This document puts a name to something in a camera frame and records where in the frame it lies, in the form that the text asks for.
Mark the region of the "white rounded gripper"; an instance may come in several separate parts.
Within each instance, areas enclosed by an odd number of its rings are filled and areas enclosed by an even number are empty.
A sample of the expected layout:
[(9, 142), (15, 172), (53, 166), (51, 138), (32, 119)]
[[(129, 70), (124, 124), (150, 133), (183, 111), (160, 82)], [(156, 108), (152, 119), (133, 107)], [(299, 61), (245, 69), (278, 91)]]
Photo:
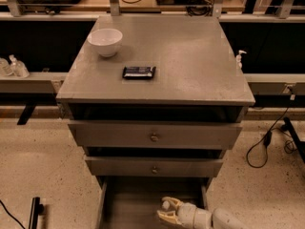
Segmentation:
[(166, 225), (182, 226), (185, 229), (211, 229), (212, 213), (190, 203), (183, 203), (178, 198), (163, 197), (162, 203), (168, 201), (175, 211), (157, 211), (159, 220)]

